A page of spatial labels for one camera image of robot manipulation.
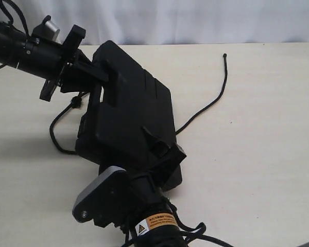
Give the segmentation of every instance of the warning label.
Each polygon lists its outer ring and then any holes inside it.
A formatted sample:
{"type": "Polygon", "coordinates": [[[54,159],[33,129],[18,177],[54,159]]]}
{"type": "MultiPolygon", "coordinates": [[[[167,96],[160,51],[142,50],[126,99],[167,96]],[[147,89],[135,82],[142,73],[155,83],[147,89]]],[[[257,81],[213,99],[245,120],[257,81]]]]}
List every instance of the warning label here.
{"type": "Polygon", "coordinates": [[[177,226],[176,220],[173,215],[167,213],[161,213],[152,215],[146,218],[146,222],[148,223],[149,229],[152,230],[156,227],[163,225],[175,225],[177,226]]]}
{"type": "Polygon", "coordinates": [[[139,236],[146,234],[148,231],[163,225],[177,226],[174,216],[168,213],[160,213],[152,215],[142,220],[139,224],[137,224],[135,227],[135,231],[136,234],[139,236]]]}

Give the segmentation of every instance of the orange label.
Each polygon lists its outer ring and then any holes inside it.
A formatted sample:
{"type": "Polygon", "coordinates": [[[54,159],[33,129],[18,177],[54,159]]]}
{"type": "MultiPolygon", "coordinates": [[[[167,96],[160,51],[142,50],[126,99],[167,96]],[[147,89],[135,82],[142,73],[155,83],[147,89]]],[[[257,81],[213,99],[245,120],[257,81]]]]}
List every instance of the orange label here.
{"type": "Polygon", "coordinates": [[[146,223],[149,226],[149,230],[157,228],[163,225],[175,225],[177,226],[176,220],[173,215],[168,213],[160,213],[156,215],[151,215],[146,218],[146,223]]]}

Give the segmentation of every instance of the white curtain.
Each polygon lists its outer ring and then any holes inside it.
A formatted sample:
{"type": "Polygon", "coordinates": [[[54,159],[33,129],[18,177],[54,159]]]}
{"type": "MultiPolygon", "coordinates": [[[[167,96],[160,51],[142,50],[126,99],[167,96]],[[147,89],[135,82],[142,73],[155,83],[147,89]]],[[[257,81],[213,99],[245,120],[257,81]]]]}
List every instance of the white curtain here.
{"type": "Polygon", "coordinates": [[[309,42],[309,0],[14,1],[30,29],[49,14],[60,40],[73,24],[85,28],[83,44],[309,42]]]}

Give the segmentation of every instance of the white table surface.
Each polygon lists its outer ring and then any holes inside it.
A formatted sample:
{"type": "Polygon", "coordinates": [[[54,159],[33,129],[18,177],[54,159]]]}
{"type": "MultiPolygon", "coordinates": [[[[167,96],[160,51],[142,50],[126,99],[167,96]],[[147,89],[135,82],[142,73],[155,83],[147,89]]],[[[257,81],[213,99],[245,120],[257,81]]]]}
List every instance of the white table surface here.
{"type": "MultiPolygon", "coordinates": [[[[89,57],[96,48],[82,47],[89,57]]],[[[228,54],[221,101],[178,136],[187,153],[184,180],[168,195],[182,221],[203,221],[209,235],[234,246],[309,241],[309,43],[123,49],[170,88],[176,127],[217,96],[228,54]]],[[[0,70],[0,247],[120,246],[120,230],[72,216],[98,166],[55,149],[48,127],[75,94],[57,90],[44,102],[42,85],[0,70]]],[[[56,128],[66,148],[74,146],[86,104],[56,128]]]]}

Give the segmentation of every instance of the screw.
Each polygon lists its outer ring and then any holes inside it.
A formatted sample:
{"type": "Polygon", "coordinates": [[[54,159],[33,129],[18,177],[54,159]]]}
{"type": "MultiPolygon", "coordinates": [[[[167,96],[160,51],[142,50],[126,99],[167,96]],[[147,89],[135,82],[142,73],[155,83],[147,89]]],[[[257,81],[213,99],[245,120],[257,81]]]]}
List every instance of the screw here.
{"type": "Polygon", "coordinates": [[[87,217],[87,211],[83,211],[83,212],[81,213],[81,216],[82,216],[83,218],[86,218],[86,217],[87,217]]]}

